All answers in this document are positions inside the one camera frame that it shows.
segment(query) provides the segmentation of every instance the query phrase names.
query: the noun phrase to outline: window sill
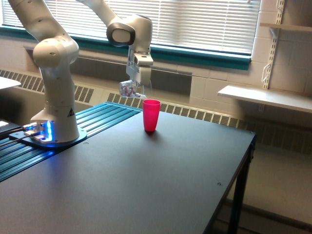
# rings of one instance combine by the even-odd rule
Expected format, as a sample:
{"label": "window sill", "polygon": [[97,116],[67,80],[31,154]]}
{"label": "window sill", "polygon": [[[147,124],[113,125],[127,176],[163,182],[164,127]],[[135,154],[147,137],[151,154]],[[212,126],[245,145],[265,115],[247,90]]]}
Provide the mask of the window sill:
{"label": "window sill", "polygon": [[[95,37],[69,34],[80,48],[128,54],[127,47],[114,47],[107,40]],[[0,36],[16,37],[22,39],[33,39],[23,28],[10,26],[0,27]],[[185,63],[186,65],[209,65],[226,67],[239,70],[248,70],[251,56],[235,55],[209,51],[198,51],[191,49],[181,49],[169,46],[151,45],[151,53],[154,59],[162,59],[171,62]]]}

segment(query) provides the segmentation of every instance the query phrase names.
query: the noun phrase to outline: radiator vent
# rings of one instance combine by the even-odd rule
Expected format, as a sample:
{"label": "radiator vent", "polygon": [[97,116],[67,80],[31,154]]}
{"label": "radiator vent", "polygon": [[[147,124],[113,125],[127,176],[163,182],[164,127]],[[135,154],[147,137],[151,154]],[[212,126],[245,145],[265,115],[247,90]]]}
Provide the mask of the radiator vent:
{"label": "radiator vent", "polygon": [[[44,83],[41,77],[29,76],[12,71],[0,70],[0,77],[17,80],[21,83],[19,88],[44,93]],[[75,85],[75,100],[89,103],[94,89]]]}
{"label": "radiator vent", "polygon": [[[107,101],[126,104],[136,108],[142,108],[143,100],[137,98],[120,98],[120,95],[110,93]],[[244,129],[257,133],[257,144],[270,145],[298,153],[312,155],[312,132],[290,128],[280,124],[266,123],[237,119],[233,116],[201,110],[193,107],[162,102],[161,111],[196,118],[208,122],[226,125],[238,129]]]}

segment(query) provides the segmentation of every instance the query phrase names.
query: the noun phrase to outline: shelf bracket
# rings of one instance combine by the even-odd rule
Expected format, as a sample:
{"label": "shelf bracket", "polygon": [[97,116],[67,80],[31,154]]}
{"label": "shelf bracket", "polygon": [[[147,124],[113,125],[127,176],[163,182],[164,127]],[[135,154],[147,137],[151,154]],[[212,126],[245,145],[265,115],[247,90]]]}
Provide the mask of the shelf bracket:
{"label": "shelf bracket", "polygon": [[[283,16],[283,11],[284,11],[284,4],[285,0],[277,0],[276,1],[276,8],[278,10],[277,17],[276,17],[276,24],[281,24],[282,22],[282,16]],[[275,58],[275,50],[277,47],[277,41],[278,41],[278,36],[279,36],[279,29],[273,29],[270,28],[270,32],[272,33],[272,43],[271,43],[271,49],[270,49],[270,55],[269,55],[269,61],[268,64],[263,68],[263,74],[262,74],[262,88],[263,89],[269,89],[270,85],[270,78],[271,78],[271,71],[273,68],[273,62]],[[260,104],[259,105],[259,111],[264,112],[265,105]]]}

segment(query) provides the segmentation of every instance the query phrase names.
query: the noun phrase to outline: clear plastic object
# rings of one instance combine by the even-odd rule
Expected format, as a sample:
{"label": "clear plastic object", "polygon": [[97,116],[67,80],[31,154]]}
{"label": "clear plastic object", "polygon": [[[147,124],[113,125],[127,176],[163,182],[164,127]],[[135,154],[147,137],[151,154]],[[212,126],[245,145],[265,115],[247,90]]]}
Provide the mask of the clear plastic object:
{"label": "clear plastic object", "polygon": [[144,86],[127,80],[119,83],[119,93],[125,98],[146,98],[144,94]]}

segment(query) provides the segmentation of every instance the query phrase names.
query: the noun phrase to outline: blue led light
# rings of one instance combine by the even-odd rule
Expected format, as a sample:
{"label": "blue led light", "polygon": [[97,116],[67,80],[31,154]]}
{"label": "blue led light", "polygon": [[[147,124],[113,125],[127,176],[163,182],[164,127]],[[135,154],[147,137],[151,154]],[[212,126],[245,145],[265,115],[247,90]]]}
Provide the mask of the blue led light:
{"label": "blue led light", "polygon": [[52,126],[51,126],[51,123],[50,121],[47,121],[47,133],[48,133],[48,141],[51,141],[52,140]]}

